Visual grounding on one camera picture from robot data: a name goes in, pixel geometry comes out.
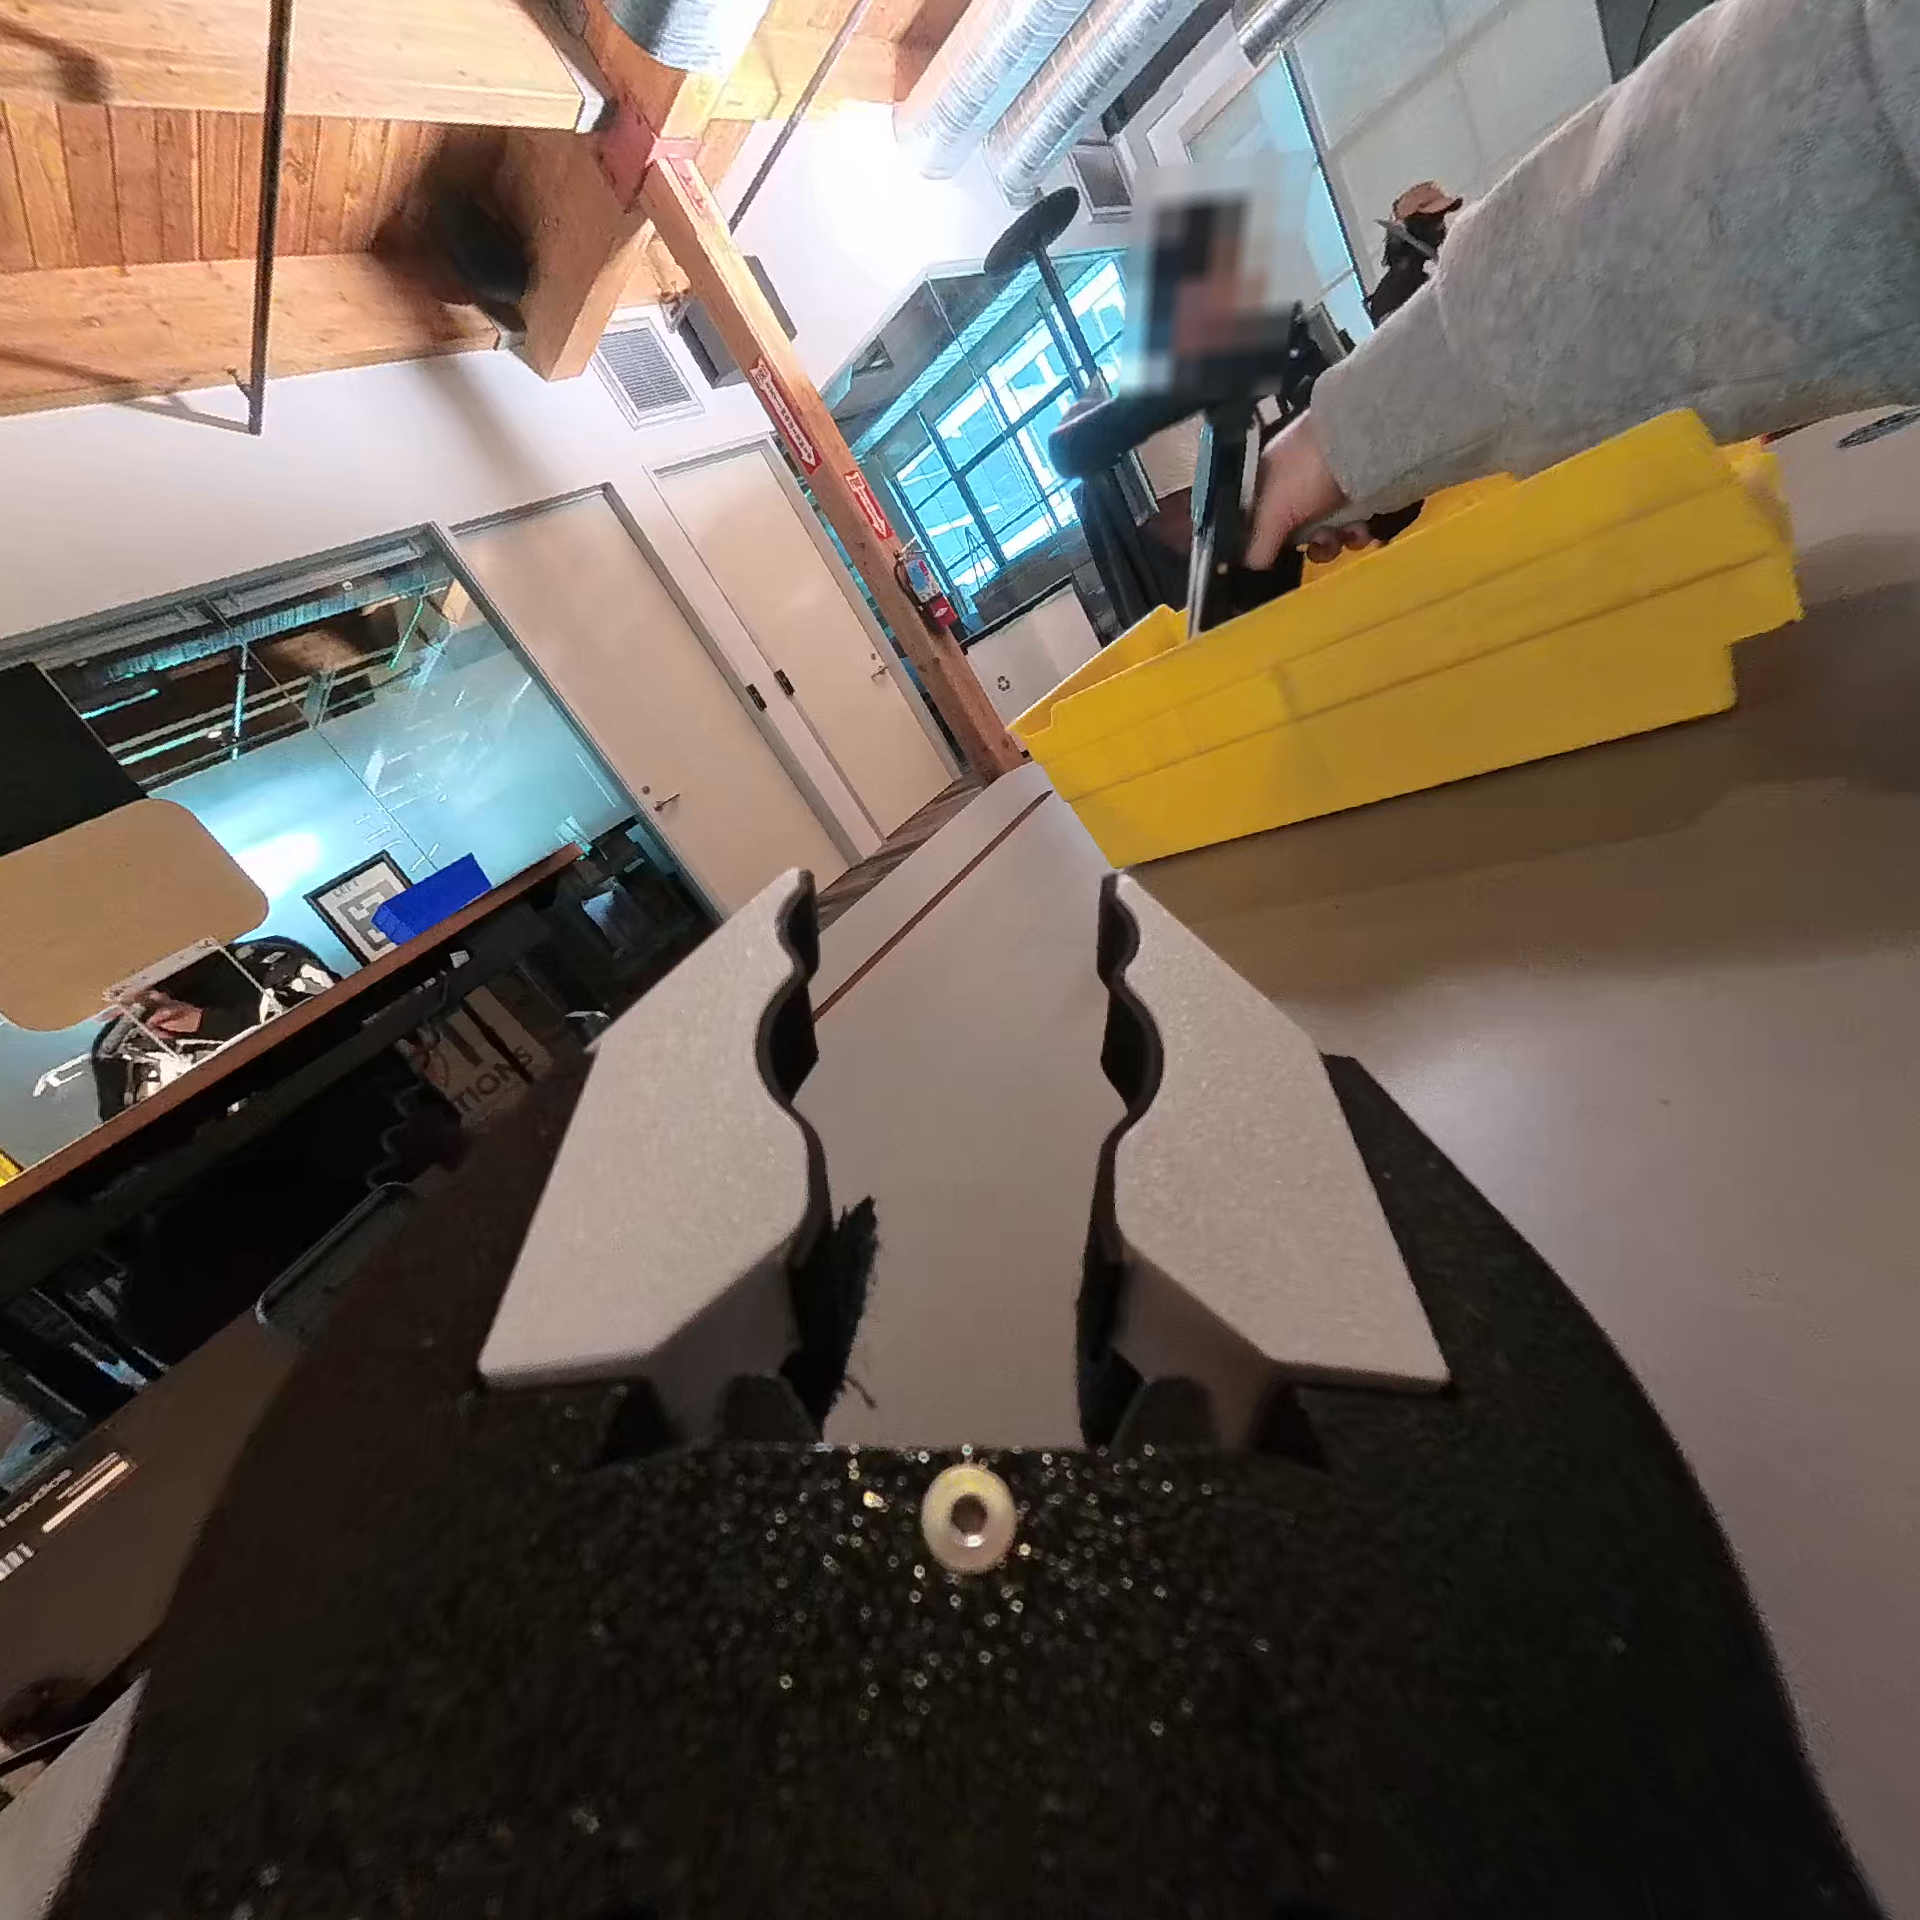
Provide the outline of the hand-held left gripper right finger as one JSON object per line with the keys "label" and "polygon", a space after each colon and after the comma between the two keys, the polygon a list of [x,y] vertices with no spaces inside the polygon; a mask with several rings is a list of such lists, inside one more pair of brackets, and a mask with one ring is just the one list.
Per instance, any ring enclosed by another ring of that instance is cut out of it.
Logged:
{"label": "hand-held left gripper right finger", "polygon": [[1100,886],[1095,1161],[1073,1387],[1089,1447],[1260,1447],[1297,1387],[1452,1386],[1317,1044],[1145,886]]}

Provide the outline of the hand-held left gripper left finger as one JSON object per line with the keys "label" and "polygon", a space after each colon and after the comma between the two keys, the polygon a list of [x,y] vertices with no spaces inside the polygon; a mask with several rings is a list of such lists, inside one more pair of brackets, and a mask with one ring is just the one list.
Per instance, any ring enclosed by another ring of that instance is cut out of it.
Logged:
{"label": "hand-held left gripper left finger", "polygon": [[785,871],[592,1044],[478,1353],[497,1390],[642,1386],[676,1437],[823,1437],[831,1189],[809,871]]}

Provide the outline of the yellow plastic bin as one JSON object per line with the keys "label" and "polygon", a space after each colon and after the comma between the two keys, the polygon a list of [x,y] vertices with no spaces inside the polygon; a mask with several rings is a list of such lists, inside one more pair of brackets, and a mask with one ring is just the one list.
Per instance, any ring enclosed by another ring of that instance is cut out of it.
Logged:
{"label": "yellow plastic bin", "polygon": [[1430,495],[1190,637],[1157,610],[1013,737],[1114,868],[1726,714],[1804,614],[1768,444],[1690,413]]}

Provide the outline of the person's right forearm grey sleeve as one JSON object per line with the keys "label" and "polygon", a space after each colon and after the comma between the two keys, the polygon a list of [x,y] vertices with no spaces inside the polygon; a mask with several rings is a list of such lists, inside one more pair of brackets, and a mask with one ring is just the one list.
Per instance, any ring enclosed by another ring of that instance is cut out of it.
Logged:
{"label": "person's right forearm grey sleeve", "polygon": [[1318,380],[1334,501],[1538,473],[1668,411],[1749,441],[1916,404],[1916,167],[1916,2],[1704,6]]}

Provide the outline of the person's right hand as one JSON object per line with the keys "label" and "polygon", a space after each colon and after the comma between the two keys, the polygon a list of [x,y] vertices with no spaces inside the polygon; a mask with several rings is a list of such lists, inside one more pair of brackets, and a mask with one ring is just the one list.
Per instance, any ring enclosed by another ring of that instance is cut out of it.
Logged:
{"label": "person's right hand", "polygon": [[1333,562],[1373,547],[1367,518],[1341,518],[1345,510],[1312,417],[1292,418],[1261,451],[1244,565],[1266,571],[1286,551]]}

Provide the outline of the large grid window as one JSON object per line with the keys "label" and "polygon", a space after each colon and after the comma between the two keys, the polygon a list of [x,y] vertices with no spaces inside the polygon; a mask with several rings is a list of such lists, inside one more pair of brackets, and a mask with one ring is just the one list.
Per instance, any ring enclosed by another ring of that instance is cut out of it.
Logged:
{"label": "large grid window", "polygon": [[965,612],[1009,569],[1082,547],[1048,434],[1088,387],[1114,382],[1125,324],[1119,251],[1066,251],[1005,277],[942,271],[901,305],[885,346],[902,380],[854,455]]}

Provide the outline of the cardboard box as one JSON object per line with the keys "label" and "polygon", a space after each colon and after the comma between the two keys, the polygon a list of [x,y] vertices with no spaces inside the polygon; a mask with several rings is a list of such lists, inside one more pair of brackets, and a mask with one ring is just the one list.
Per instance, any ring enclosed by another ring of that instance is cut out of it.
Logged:
{"label": "cardboard box", "polygon": [[511,1114],[530,1089],[588,1059],[592,1020],[556,1014],[538,997],[478,989],[405,1033],[398,1052],[469,1137]]}

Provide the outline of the black round-top stand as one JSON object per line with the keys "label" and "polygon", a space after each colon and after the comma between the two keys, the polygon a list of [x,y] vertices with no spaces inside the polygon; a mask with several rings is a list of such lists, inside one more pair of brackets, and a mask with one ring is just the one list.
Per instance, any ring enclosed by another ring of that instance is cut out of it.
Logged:
{"label": "black round-top stand", "polygon": [[1050,260],[1053,244],[1078,218],[1078,211],[1081,195],[1073,185],[1055,188],[1034,198],[992,243],[981,260],[981,275],[1005,282],[1032,269],[1040,282],[1042,311],[1061,340],[1073,396],[1103,399],[1111,396],[1108,383]]}

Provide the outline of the white recycling bin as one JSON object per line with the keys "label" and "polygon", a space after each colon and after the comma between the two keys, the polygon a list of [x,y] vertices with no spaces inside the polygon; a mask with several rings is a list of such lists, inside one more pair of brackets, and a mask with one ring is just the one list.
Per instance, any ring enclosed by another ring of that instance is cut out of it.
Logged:
{"label": "white recycling bin", "polygon": [[1101,652],[1101,633],[1073,580],[1055,582],[962,643],[962,652],[1009,730]]}

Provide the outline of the blue plastic bin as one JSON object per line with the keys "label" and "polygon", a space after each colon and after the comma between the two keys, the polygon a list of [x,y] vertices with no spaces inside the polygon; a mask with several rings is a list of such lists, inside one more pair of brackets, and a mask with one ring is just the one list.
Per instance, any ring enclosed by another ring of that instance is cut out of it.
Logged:
{"label": "blue plastic bin", "polygon": [[364,965],[393,953],[396,949],[424,938],[472,900],[481,899],[492,879],[474,854],[458,854],[449,863],[400,886],[390,899],[370,906],[366,932],[356,939],[366,947]]}

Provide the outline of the white door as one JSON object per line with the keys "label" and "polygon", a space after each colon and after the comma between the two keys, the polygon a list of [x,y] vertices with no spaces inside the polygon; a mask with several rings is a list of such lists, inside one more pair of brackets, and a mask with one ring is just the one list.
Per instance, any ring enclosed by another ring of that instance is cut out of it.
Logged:
{"label": "white door", "polygon": [[866,827],[887,842],[954,763],[823,517],[768,438],[654,471],[656,490]]}
{"label": "white door", "polygon": [[848,853],[610,486],[456,526],[494,612],[720,914]]}

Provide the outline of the long wooden table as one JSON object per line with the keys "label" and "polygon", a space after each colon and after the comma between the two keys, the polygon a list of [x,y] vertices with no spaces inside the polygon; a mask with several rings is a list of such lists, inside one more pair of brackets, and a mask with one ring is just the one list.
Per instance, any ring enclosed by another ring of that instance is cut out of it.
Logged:
{"label": "long wooden table", "polygon": [[4,1306],[281,1125],[348,1070],[511,972],[541,943],[543,913],[582,854],[576,844],[543,854],[7,1183]]}

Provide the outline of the framed black-and-white tag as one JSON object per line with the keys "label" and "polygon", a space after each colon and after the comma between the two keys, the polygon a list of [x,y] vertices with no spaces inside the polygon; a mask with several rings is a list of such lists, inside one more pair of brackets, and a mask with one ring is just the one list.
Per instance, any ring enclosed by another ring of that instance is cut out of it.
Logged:
{"label": "framed black-and-white tag", "polygon": [[409,877],[389,851],[377,851],[304,893],[304,902],[327,932],[349,953],[356,967],[367,967],[405,939],[377,924],[377,913],[409,889]]}

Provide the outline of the brown rounded panel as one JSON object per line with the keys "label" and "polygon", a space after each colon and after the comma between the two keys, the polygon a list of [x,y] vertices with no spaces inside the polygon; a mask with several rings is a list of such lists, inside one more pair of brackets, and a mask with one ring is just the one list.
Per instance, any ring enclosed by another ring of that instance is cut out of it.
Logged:
{"label": "brown rounded panel", "polygon": [[1,1020],[53,1033],[260,929],[270,899],[188,806],[138,799],[1,858]]}

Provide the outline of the black flat panel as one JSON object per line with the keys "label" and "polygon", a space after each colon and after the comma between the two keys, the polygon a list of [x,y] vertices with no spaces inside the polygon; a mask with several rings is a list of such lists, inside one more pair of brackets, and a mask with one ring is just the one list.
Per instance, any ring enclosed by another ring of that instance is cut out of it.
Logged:
{"label": "black flat panel", "polygon": [[143,799],[141,787],[40,667],[1,673],[1,846],[7,858]]}

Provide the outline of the wooden support post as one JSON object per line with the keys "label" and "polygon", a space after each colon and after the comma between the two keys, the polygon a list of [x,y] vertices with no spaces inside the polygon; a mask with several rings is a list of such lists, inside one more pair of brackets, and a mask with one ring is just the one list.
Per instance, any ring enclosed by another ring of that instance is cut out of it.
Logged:
{"label": "wooden support post", "polygon": [[597,135],[597,157],[618,206],[656,228],[688,290],[714,322],[966,769],[990,781],[1024,765],[1024,750],[1001,723],[965,652],[908,591],[905,547],[692,157],[662,139],[626,93],[614,98]]}

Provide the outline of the silver ventilation duct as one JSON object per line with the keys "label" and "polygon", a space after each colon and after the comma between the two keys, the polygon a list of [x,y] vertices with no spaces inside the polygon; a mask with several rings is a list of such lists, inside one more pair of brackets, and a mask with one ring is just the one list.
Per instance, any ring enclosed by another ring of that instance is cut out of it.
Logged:
{"label": "silver ventilation duct", "polygon": [[953,178],[1089,2],[970,2],[893,110],[902,159]]}
{"label": "silver ventilation duct", "polygon": [[1008,103],[983,141],[1009,209],[1032,204],[1072,145],[1168,58],[1181,62],[1230,2],[1092,2]]}

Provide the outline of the black wall speaker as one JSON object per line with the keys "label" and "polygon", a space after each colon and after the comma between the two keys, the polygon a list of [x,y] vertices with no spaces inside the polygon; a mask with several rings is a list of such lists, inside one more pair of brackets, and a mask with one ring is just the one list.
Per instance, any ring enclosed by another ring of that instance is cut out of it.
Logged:
{"label": "black wall speaker", "polygon": [[[797,338],[797,327],[791,313],[785,311],[772,277],[768,275],[756,253],[746,253],[746,267],[758,285],[760,297],[772,308],[785,340],[792,343]],[[708,301],[698,299],[692,292],[686,292],[679,299],[671,327],[681,346],[686,348],[688,358],[701,373],[708,388],[725,391],[744,383],[744,373],[740,371],[727,338],[721,337],[721,329],[718,327]]]}

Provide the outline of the white wall vent grille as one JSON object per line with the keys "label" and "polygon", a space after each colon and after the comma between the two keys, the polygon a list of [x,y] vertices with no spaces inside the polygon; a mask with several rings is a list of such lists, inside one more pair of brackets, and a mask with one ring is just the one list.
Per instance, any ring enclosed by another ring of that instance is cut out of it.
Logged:
{"label": "white wall vent grille", "polygon": [[633,430],[654,430],[704,413],[698,394],[654,319],[633,318],[610,324],[592,355],[592,371]]}

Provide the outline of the glass partition wall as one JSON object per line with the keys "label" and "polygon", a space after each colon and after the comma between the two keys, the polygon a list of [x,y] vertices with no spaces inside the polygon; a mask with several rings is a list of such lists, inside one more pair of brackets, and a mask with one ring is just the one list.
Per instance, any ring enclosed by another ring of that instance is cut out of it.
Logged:
{"label": "glass partition wall", "polygon": [[193,811],[270,899],[257,939],[364,967],[304,893],[377,851],[409,883],[478,858],[497,886],[569,844],[573,922],[543,986],[622,1002],[714,914],[441,534],[270,566],[4,637],[146,797]]}

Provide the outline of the black hanging metal frame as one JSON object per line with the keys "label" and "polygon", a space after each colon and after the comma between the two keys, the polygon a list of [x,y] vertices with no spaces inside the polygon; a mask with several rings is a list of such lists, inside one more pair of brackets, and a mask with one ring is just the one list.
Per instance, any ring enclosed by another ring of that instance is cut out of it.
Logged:
{"label": "black hanging metal frame", "polygon": [[[281,243],[281,167],[286,155],[287,89],[293,73],[293,2],[270,5],[268,77],[257,118],[256,255],[250,275],[249,363],[231,380],[246,398],[246,433],[260,437],[270,383],[274,275]],[[209,243],[198,213],[200,185],[214,157],[217,133],[193,133],[184,110],[110,108],[108,138],[114,218],[127,267],[127,299],[137,305],[134,348],[164,348],[161,358],[138,358],[125,380],[124,402],[146,411],[177,411],[190,387],[208,382],[198,363],[206,340],[180,331],[183,308],[164,294],[220,292],[196,282],[190,265]]]}

